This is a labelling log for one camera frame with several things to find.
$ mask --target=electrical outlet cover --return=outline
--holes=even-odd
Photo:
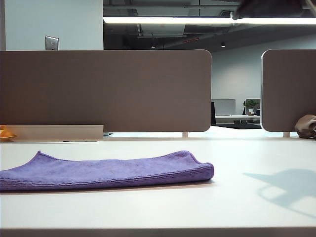
[[[45,50],[59,50],[59,38],[45,36]]]

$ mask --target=wall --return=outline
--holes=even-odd
[[[103,50],[102,0],[5,0],[6,50]]]
[[[5,51],[4,0],[0,0],[0,51]]]
[[[212,53],[212,99],[236,99],[236,114],[246,98],[261,97],[261,55],[268,49],[316,48],[316,35]]]

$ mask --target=fluorescent light fixture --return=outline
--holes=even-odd
[[[237,24],[258,25],[316,25],[316,18],[242,18],[234,22]]]
[[[232,24],[228,17],[103,17],[105,23],[124,24]]]
[[[316,25],[316,18],[242,18],[233,20],[228,17],[103,17],[105,23],[118,24],[280,24]]]

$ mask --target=purple microfiber towel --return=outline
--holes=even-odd
[[[142,159],[73,161],[38,152],[28,163],[0,171],[0,190],[100,189],[211,179],[214,167],[188,151]]]

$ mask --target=white desk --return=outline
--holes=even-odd
[[[214,164],[212,182],[1,194],[2,236],[315,236],[316,141],[221,127],[189,138],[124,135],[95,143],[2,143],[1,169],[26,163],[38,150],[73,160],[189,150]]]
[[[247,120],[255,120],[260,122],[260,116],[257,115],[216,115],[216,123],[227,123],[234,121],[247,121]]]

